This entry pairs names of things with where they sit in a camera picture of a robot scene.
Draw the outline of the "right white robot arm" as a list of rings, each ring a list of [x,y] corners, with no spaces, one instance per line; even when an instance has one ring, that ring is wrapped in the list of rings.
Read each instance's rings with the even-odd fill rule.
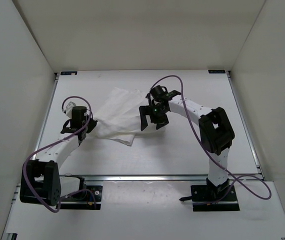
[[[148,105],[139,107],[141,131],[148,126],[147,117],[157,130],[168,125],[168,112],[187,118],[191,127],[199,127],[200,146],[210,156],[206,193],[210,199],[219,200],[230,184],[227,173],[228,154],[235,138],[226,111],[221,107],[199,105],[183,97],[179,91],[168,91],[160,85],[152,88],[146,98]]]

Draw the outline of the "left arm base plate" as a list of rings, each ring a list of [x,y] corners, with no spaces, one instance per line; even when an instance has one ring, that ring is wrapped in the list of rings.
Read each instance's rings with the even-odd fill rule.
[[[61,201],[61,210],[100,210],[102,205],[103,186],[87,185],[95,198],[89,192],[79,193],[78,195],[65,198]]]

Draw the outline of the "white skirt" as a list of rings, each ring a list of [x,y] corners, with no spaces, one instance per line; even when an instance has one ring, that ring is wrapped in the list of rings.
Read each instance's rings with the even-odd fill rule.
[[[139,107],[147,103],[143,91],[113,88],[103,106],[94,113],[94,119],[97,120],[95,135],[99,139],[131,146],[137,134],[155,132],[156,128],[151,125],[141,131]]]

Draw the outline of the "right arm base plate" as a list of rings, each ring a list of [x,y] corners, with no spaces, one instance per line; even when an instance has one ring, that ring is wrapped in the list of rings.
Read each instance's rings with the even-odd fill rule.
[[[224,190],[214,197],[206,185],[191,185],[191,199],[194,212],[237,212],[240,206],[235,187]]]

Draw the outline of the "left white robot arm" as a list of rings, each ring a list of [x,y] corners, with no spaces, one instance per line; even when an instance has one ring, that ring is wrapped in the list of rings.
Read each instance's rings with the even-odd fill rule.
[[[69,119],[64,123],[60,138],[41,149],[37,159],[23,164],[19,199],[23,203],[40,204],[52,212],[60,209],[64,198],[82,199],[87,194],[83,177],[60,176],[59,169],[97,125],[85,106],[73,106],[65,111]]]

